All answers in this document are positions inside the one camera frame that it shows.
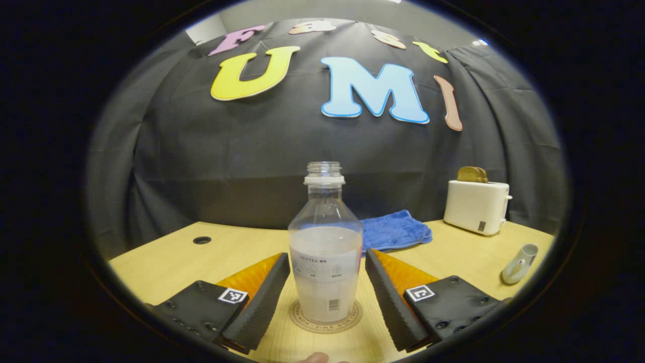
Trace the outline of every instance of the clear plastic bottle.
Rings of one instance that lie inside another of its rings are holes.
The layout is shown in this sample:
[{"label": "clear plastic bottle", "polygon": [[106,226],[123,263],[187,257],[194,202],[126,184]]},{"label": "clear plastic bottle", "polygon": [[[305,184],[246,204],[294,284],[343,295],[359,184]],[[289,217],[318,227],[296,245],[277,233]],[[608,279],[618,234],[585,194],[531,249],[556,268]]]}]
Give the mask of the clear plastic bottle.
[{"label": "clear plastic bottle", "polygon": [[346,318],[361,264],[362,224],[342,202],[336,161],[307,165],[309,201],[289,224],[293,276],[303,315],[314,322]]}]

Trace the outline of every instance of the white mug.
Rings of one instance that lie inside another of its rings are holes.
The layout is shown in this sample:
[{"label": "white mug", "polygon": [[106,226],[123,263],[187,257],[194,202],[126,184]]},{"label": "white mug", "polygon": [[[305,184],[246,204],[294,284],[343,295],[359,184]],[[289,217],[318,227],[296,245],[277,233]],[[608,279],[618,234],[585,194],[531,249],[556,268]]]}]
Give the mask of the white mug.
[{"label": "white mug", "polygon": [[522,277],[526,276],[535,256],[537,256],[537,245],[526,244],[517,253],[517,256],[502,271],[502,280],[508,285],[516,284]]}]

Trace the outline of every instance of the round coaster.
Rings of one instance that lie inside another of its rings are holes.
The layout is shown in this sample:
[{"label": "round coaster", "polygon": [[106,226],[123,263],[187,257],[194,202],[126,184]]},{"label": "round coaster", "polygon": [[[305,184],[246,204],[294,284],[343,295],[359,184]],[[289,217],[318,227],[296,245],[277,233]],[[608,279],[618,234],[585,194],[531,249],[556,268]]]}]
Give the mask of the round coaster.
[{"label": "round coaster", "polygon": [[354,325],[358,324],[362,318],[362,307],[358,301],[354,300],[354,305],[350,310],[350,314],[345,319],[333,323],[320,324],[305,318],[303,311],[300,308],[300,301],[296,300],[291,305],[289,317],[295,325],[304,330],[318,334],[334,334],[350,329]]}]

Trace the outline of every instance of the white liquid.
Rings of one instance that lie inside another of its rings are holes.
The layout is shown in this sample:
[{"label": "white liquid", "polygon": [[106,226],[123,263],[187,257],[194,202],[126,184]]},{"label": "white liquid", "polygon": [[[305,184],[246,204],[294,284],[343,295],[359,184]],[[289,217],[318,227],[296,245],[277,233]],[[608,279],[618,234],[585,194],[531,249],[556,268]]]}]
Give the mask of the white liquid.
[{"label": "white liquid", "polygon": [[354,303],[362,235],[312,227],[291,235],[293,276],[303,315],[322,323],[346,318]]}]

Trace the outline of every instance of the toaster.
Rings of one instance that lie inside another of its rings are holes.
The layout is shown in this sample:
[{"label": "toaster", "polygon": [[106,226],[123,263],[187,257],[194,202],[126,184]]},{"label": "toaster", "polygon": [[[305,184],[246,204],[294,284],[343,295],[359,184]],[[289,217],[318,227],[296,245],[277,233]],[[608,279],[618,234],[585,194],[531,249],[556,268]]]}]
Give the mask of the toaster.
[{"label": "toaster", "polygon": [[451,180],[444,221],[485,236],[498,233],[506,222],[506,207],[513,197],[505,183]]}]

